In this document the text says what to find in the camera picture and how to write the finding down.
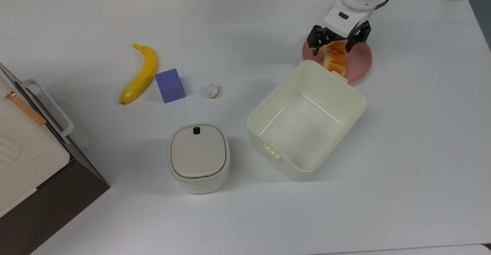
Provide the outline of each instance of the purple foam block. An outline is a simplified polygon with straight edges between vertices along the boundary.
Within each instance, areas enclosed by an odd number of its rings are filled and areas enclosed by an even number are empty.
[[[170,103],[186,96],[179,74],[175,69],[156,74],[155,81],[157,81],[164,103]]]

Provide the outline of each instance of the bread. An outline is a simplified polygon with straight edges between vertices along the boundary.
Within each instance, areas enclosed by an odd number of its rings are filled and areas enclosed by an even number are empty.
[[[324,51],[324,68],[329,72],[337,72],[344,77],[346,68],[346,47],[342,41],[334,41],[326,45]]]

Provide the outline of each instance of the table surface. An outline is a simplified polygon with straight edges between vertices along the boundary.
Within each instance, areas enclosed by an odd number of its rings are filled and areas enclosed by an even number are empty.
[[[491,242],[491,53],[467,0],[391,0],[370,19],[368,107],[304,182],[249,144],[246,119],[301,62],[333,0],[0,0],[0,61],[35,78],[112,186],[35,254],[316,254]],[[186,98],[121,91],[154,48]],[[222,98],[207,99],[211,83]],[[185,192],[168,138],[211,122],[227,183]]]
[[[490,255],[491,251],[483,245],[446,246],[411,248],[398,250],[337,253],[331,255]]]

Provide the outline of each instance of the white plastic bin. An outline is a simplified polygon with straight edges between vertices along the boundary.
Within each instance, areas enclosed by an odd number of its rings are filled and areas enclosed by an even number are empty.
[[[249,141],[288,178],[303,180],[365,111],[365,97],[314,61],[304,61],[249,115]]]

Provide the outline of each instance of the yellow banana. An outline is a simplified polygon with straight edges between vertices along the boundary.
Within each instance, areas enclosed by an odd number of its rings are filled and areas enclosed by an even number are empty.
[[[140,96],[140,94],[145,91],[147,86],[153,80],[154,75],[157,71],[157,56],[152,48],[147,46],[141,46],[138,44],[133,44],[133,48],[140,51],[145,59],[143,63],[142,70],[133,79],[133,81],[128,84],[121,97],[119,97],[119,103],[124,105],[133,102]]]

